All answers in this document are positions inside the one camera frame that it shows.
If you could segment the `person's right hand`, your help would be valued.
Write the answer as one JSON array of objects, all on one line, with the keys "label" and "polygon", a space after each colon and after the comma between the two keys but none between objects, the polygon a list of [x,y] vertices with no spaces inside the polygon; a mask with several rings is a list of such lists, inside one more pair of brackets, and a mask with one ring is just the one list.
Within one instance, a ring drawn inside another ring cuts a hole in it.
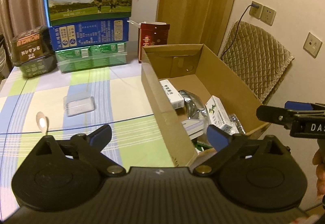
[{"label": "person's right hand", "polygon": [[322,197],[325,193],[325,170],[324,170],[324,156],[322,151],[318,149],[312,159],[312,164],[316,165],[316,177],[317,177],[317,196]]}]

